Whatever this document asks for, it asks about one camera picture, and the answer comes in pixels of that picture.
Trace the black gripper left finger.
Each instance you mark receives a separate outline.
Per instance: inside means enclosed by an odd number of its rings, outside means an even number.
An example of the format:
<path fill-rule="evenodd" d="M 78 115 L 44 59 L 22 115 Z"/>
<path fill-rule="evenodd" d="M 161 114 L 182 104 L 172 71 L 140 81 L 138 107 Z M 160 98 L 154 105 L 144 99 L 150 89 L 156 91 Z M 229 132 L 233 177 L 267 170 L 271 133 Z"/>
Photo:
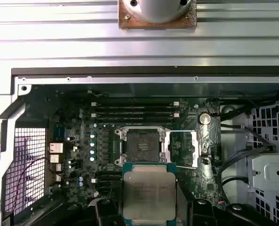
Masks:
<path fill-rule="evenodd" d="M 95 199 L 92 205 L 61 204 L 37 220 L 38 226 L 123 226 L 124 218 L 113 200 Z"/>

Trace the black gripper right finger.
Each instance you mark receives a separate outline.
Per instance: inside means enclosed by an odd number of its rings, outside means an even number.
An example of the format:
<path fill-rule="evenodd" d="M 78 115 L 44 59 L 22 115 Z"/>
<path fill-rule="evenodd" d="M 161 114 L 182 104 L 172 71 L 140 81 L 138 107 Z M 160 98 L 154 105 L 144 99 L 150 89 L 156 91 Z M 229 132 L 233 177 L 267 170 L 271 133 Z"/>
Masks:
<path fill-rule="evenodd" d="M 195 198 L 182 180 L 176 183 L 176 211 L 184 226 L 276 226 L 277 223 L 247 204 L 233 203 L 219 209 Z"/>

